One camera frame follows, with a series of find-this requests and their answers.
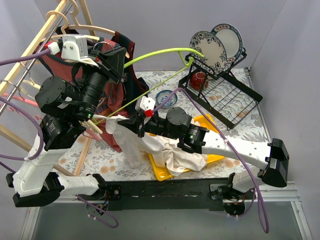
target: white cloth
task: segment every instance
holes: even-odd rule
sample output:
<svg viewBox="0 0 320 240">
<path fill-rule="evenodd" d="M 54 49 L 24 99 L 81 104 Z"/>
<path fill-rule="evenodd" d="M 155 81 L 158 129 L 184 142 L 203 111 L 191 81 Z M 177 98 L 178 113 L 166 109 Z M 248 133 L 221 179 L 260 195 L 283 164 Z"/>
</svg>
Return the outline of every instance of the white cloth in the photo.
<svg viewBox="0 0 320 240">
<path fill-rule="evenodd" d="M 185 169 L 200 171 L 207 165 L 207 155 L 182 151 L 177 147 L 178 140 L 149 134 L 141 138 L 128 128 L 117 124 L 118 121 L 125 119 L 127 118 L 120 115 L 108 118 L 105 130 L 113 135 L 132 168 L 137 168 L 141 164 L 140 151 L 152 154 L 155 165 L 161 168 L 167 167 L 174 176 L 179 176 Z"/>
</svg>

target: gray floor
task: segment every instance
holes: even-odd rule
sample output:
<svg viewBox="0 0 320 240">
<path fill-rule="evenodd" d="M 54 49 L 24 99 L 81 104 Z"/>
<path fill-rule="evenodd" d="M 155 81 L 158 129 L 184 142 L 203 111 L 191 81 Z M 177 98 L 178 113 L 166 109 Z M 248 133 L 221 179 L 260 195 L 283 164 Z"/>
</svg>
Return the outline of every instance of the gray floor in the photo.
<svg viewBox="0 0 320 240">
<path fill-rule="evenodd" d="M 88 218 L 82 203 L 53 203 L 40 209 L 32 239 L 302 239 L 290 202 L 267 202 L 266 205 L 269 234 L 260 226 L 256 204 L 239 220 L 197 209 L 115 211 L 120 225 L 111 229 Z"/>
</svg>

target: lime green plastic hanger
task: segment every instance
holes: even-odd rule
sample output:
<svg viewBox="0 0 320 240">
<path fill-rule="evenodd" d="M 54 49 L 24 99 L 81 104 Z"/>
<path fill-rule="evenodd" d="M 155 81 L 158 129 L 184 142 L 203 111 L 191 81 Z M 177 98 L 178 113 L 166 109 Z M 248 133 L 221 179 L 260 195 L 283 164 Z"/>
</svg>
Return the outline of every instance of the lime green plastic hanger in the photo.
<svg viewBox="0 0 320 240">
<path fill-rule="evenodd" d="M 178 75 L 179 73 L 181 73 L 182 71 L 186 70 L 187 68 L 189 68 L 191 66 L 191 64 L 193 63 L 194 61 L 194 58 L 193 57 L 190 57 L 189 59 L 189 62 L 186 62 L 184 60 L 184 57 L 182 56 L 181 52 L 192 52 L 192 53 L 195 53 L 197 55 L 199 55 L 200 57 L 204 58 L 205 56 L 192 49 L 192 48 L 188 48 L 188 47 L 175 47 L 175 48 L 168 48 L 168 49 L 163 49 L 163 50 L 159 50 L 159 51 L 153 51 L 153 52 L 150 52 L 150 53 L 147 53 L 145 55 L 142 55 L 142 56 L 139 56 L 131 61 L 128 61 L 127 63 L 124 64 L 124 68 L 127 68 L 129 67 L 130 65 L 136 63 L 136 62 L 139 62 L 140 60 L 143 60 L 143 59 L 146 59 L 146 58 L 149 58 L 149 57 L 152 57 L 152 56 L 155 56 L 155 55 L 159 55 L 159 54 L 166 54 L 166 53 L 172 53 L 172 52 L 178 52 L 183 64 L 184 64 L 184 68 L 182 68 L 181 70 L 177 71 L 175 74 L 171 75 L 170 77 L 168 77 L 166 80 L 160 82 L 159 84 L 157 84 L 156 86 L 154 86 L 153 88 L 149 89 L 148 91 L 146 91 L 145 93 L 141 94 L 140 96 L 136 97 L 135 99 L 133 99 L 132 101 L 128 102 L 126 105 L 120 107 L 118 110 L 114 111 L 113 113 L 109 114 L 107 116 L 107 118 L 113 116 L 114 114 L 116 114 L 117 112 L 121 111 L 122 109 L 126 108 L 128 105 L 134 103 L 135 101 L 137 101 L 139 98 L 143 97 L 144 95 L 150 93 L 152 90 L 156 89 L 157 87 L 161 86 L 162 84 L 164 84 L 166 81 L 172 79 L 174 76 Z M 96 125 L 100 124 L 101 122 L 103 122 L 104 119 L 101 119 L 100 121 L 98 122 L 95 122 Z"/>
</svg>

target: red mug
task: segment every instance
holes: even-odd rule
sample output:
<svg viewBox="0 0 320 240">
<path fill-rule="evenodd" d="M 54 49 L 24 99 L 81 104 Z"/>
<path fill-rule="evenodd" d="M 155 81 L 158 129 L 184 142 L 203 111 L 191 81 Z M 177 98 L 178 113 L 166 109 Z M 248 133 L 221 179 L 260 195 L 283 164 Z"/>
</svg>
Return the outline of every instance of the red mug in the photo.
<svg viewBox="0 0 320 240">
<path fill-rule="evenodd" d="M 194 88 L 195 90 L 199 91 L 201 89 L 201 85 L 202 83 L 204 82 L 205 80 L 205 77 L 206 77 L 206 74 L 202 71 L 199 71 L 199 72 L 196 72 L 195 74 L 193 74 L 191 76 L 191 79 L 190 79 L 190 86 L 192 88 Z M 205 84 L 203 86 L 203 89 L 205 89 L 206 87 L 208 87 L 208 80 L 205 81 Z"/>
</svg>

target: patterned plate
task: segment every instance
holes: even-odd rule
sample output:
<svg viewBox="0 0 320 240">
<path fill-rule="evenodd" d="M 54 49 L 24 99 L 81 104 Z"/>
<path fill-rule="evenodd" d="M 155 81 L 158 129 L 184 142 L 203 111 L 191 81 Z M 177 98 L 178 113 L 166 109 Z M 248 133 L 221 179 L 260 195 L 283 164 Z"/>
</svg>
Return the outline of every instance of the patterned plate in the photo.
<svg viewBox="0 0 320 240">
<path fill-rule="evenodd" d="M 211 33 L 223 43 L 228 63 L 233 63 L 241 56 L 243 48 L 242 38 L 234 26 L 227 23 L 219 24 L 211 30 Z"/>
<path fill-rule="evenodd" d="M 195 53 L 192 56 L 212 68 L 215 74 L 221 73 L 227 63 L 227 54 L 224 45 L 211 32 L 199 31 L 190 41 L 190 48 L 202 53 L 204 57 L 199 57 Z"/>
</svg>

